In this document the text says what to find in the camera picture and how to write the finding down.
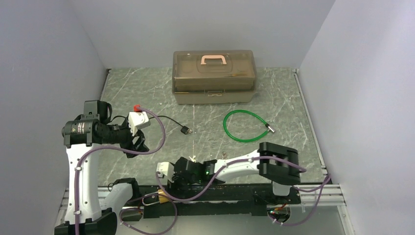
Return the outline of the aluminium extrusion rail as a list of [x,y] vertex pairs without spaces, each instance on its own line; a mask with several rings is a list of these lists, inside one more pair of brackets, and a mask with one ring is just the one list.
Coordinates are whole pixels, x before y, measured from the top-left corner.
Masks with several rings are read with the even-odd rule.
[[[320,189],[313,192],[299,191],[301,204],[306,207],[315,205]],[[323,187],[319,206],[345,206],[346,202],[339,184],[329,184]]]

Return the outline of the translucent brown plastic toolbox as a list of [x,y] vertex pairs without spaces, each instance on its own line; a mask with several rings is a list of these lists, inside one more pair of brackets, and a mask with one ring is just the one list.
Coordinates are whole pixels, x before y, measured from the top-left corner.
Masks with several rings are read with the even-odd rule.
[[257,85],[251,50],[176,51],[172,93],[178,104],[248,103]]

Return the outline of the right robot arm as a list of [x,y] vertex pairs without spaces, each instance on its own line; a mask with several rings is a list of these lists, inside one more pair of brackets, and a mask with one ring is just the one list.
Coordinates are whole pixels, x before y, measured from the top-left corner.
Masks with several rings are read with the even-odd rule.
[[300,183],[304,172],[297,150],[270,142],[261,142],[257,150],[232,159],[199,163],[181,157],[175,163],[158,163],[156,168],[157,178],[167,181],[169,194],[188,191],[192,185],[208,188],[234,178],[259,175],[271,181],[270,198],[275,203],[288,198],[290,187]]

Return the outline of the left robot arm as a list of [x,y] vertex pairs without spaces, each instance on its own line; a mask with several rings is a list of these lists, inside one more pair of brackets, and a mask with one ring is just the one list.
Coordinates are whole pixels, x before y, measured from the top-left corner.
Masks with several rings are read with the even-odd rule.
[[118,179],[103,201],[98,197],[98,150],[118,144],[127,158],[148,152],[141,130],[131,128],[128,117],[111,124],[112,106],[100,100],[85,101],[84,112],[62,129],[69,162],[68,209],[56,235],[114,235],[118,214],[125,204],[133,206],[142,196],[134,178]]

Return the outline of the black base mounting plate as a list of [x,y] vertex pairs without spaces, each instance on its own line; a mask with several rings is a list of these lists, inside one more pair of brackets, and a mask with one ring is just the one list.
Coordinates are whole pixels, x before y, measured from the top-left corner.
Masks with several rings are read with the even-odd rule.
[[138,195],[123,205],[123,209],[139,210],[144,218],[162,216],[196,216],[250,214],[266,216],[268,210],[301,203],[299,192],[289,188],[288,195],[277,196],[272,184],[224,184],[209,188],[203,195],[189,202],[171,199],[167,203],[144,206],[144,195],[158,190],[155,185],[139,187]]

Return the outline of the brass padlock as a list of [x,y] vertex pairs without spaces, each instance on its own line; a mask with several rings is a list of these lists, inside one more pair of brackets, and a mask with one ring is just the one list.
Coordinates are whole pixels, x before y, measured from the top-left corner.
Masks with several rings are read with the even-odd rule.
[[149,193],[143,196],[141,202],[144,206],[152,206],[156,204],[163,204],[170,201],[170,198],[162,191]]

